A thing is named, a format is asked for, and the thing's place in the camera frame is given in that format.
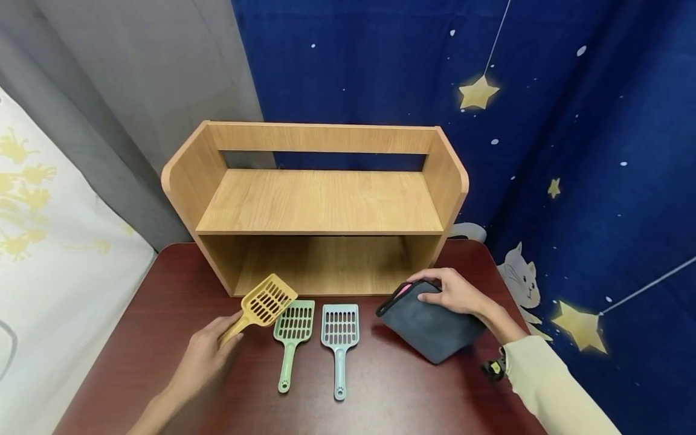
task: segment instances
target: star print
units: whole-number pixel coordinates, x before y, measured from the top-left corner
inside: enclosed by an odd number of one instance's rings
[[[459,108],[465,109],[466,107],[476,106],[485,109],[488,99],[499,90],[500,88],[489,85],[486,76],[482,75],[474,84],[459,87],[459,92],[464,97]]]
[[[558,302],[561,307],[561,315],[551,321],[568,331],[579,350],[592,346],[606,354],[607,349],[597,331],[599,316],[582,313],[563,301]]]
[[[551,198],[555,199],[556,196],[561,194],[561,189],[558,186],[560,183],[561,183],[560,178],[554,178],[551,180],[551,184],[548,186],[548,191],[546,191],[546,193],[551,195]]]

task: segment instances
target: hanging string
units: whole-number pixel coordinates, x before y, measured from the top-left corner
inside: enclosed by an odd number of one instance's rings
[[[500,21],[500,26],[498,27],[498,33],[496,34],[496,40],[493,41],[493,48],[491,48],[491,54],[488,56],[488,63],[486,63],[486,69],[483,70],[483,75],[486,75],[488,71],[488,65],[491,64],[491,59],[493,58],[493,52],[496,50],[496,44],[498,43],[498,36],[500,36],[500,31],[503,29],[503,23],[505,22],[505,17],[507,16],[507,10],[510,7],[510,2],[512,0],[507,0],[507,6],[505,6],[505,12],[503,13],[503,19]]]
[[[694,258],[692,258],[691,260],[689,260],[689,261],[687,261],[687,262],[685,262],[685,263],[683,263],[683,264],[681,264],[681,265],[675,267],[674,269],[672,269],[671,271],[669,271],[669,272],[667,272],[666,274],[662,275],[660,278],[657,278],[655,281],[653,281],[652,283],[646,285],[646,286],[643,287],[642,289],[640,289],[640,290],[638,290],[638,291],[636,291],[636,292],[634,292],[634,293],[631,293],[630,295],[628,295],[628,296],[626,296],[625,298],[623,298],[621,301],[618,301],[617,303],[615,303],[615,304],[612,305],[611,307],[607,308],[606,310],[601,311],[601,312],[599,313],[599,315],[600,315],[600,316],[603,316],[603,315],[605,315],[606,313],[609,313],[609,312],[610,312],[611,310],[613,310],[614,308],[616,308],[616,307],[618,307],[618,306],[621,306],[621,305],[622,305],[623,303],[625,303],[625,302],[630,301],[631,299],[633,299],[633,298],[636,297],[637,295],[639,295],[639,294],[643,293],[644,291],[646,291],[646,290],[648,290],[648,289],[650,289],[650,288],[656,286],[657,284],[661,283],[661,282],[664,281],[665,279],[669,278],[670,276],[674,275],[676,272],[682,270],[683,268],[689,266],[690,264],[692,264],[692,263],[694,263],[694,262],[696,262],[696,257],[694,257]]]

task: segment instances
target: wooden shelf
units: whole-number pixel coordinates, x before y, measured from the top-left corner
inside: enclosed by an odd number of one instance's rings
[[[201,235],[435,235],[440,217],[420,172],[228,169]]]
[[[234,295],[270,273],[301,296],[391,293],[414,272],[403,243],[400,236],[251,236]]]
[[[420,172],[229,169],[221,151],[425,155]],[[162,188],[230,296],[390,294],[434,264],[468,191],[440,127],[204,121]]]

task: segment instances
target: cat illustration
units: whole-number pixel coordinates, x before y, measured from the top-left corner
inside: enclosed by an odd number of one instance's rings
[[[486,230],[475,223],[460,222],[452,226],[449,237],[466,236],[469,240],[478,240],[483,243],[486,241]]]
[[[540,325],[541,319],[525,309],[539,306],[541,295],[537,286],[537,268],[534,266],[534,262],[527,263],[522,258],[522,242],[507,253],[505,262],[498,266],[498,271],[515,300],[529,331],[547,341],[553,341],[551,337],[534,326]]]

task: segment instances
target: table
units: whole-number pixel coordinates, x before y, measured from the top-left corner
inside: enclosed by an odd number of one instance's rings
[[[450,240],[439,267],[454,267],[523,324],[484,245]],[[507,380],[480,371],[498,355],[486,332],[472,348],[435,366],[374,315],[384,297],[317,298],[360,306],[361,341],[347,354],[347,398],[333,399],[333,353],[312,339],[296,351],[292,387],[278,393],[283,346],[273,329],[245,331],[221,393],[191,434],[543,434]],[[167,384],[189,338],[239,308],[195,244],[174,244],[155,260],[62,421],[61,434],[124,434]]]

